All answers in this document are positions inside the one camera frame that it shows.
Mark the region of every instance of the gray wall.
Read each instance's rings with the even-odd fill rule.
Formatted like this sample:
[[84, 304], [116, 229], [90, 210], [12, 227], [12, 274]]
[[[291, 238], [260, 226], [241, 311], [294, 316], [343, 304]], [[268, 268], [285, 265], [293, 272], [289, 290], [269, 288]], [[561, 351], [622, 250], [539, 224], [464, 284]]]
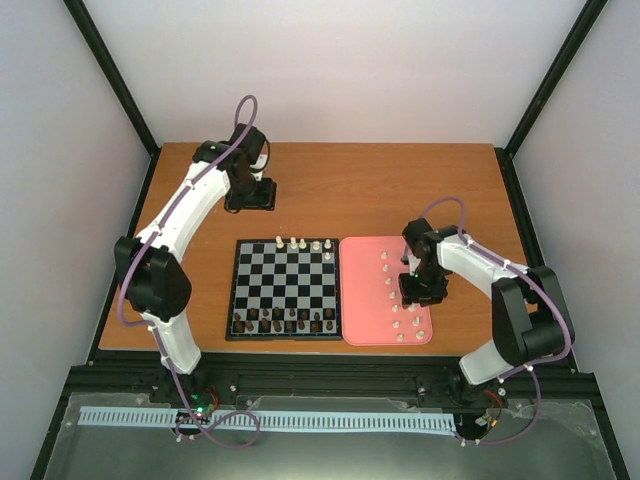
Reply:
[[640, 3], [609, 2], [516, 157], [559, 274], [581, 369], [595, 371], [640, 478]]
[[506, 143], [584, 0], [87, 0], [159, 141]]
[[0, 44], [0, 465], [13, 480], [86, 360], [146, 154], [62, 1], [2, 2]]

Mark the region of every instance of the white strip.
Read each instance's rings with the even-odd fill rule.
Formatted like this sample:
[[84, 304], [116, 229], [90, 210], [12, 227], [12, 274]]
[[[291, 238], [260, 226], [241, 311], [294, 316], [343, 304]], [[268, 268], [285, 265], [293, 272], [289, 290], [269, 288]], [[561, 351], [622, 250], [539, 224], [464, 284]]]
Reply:
[[[233, 410], [218, 410], [210, 424]], [[451, 435], [455, 432], [452, 414], [446, 413], [352, 413], [352, 412], [261, 412], [252, 411], [265, 432], [300, 433], [428, 433]], [[176, 408], [81, 407], [78, 425], [109, 427], [174, 427]], [[181, 428], [197, 428], [191, 420]], [[254, 430], [246, 415], [235, 415], [217, 426], [221, 430]]]

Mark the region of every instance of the wooden tabletop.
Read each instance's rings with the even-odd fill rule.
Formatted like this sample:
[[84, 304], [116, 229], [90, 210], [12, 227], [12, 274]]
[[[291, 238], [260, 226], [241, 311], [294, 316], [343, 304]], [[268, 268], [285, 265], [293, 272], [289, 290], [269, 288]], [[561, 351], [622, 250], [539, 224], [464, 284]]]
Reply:
[[[184, 178], [197, 144], [165, 144], [140, 217], [146, 226]], [[426, 205], [447, 195], [464, 199], [465, 229], [484, 246], [524, 263], [498, 163], [491, 145], [275, 143], [267, 176], [278, 184], [273, 212], [231, 215], [219, 202], [187, 249], [183, 268], [193, 285], [187, 307], [203, 351], [461, 355], [491, 336], [489, 300], [456, 275], [449, 296], [431, 309], [433, 338], [420, 346], [354, 347], [340, 340], [225, 340], [238, 239], [400, 235]], [[429, 214], [434, 226], [457, 223], [458, 205]], [[124, 328], [115, 303], [102, 349], [155, 349], [145, 328]], [[127, 305], [128, 319], [139, 318]]]

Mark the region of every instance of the circuit board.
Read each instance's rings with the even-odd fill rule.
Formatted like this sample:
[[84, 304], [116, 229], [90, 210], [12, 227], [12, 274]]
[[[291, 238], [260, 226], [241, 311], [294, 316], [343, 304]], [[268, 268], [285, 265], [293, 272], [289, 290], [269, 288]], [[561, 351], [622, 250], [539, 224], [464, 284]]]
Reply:
[[341, 338], [338, 246], [337, 239], [302, 247], [239, 240], [226, 338]]

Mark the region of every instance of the pink mat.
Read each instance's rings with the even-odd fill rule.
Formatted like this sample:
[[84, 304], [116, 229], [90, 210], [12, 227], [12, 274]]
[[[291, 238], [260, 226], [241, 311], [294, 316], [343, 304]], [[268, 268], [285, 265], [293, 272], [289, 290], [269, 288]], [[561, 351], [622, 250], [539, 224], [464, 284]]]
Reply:
[[400, 261], [404, 246], [402, 237], [349, 237], [340, 242], [342, 336], [351, 345], [423, 345], [431, 340], [429, 308], [402, 308], [398, 275], [408, 271]]

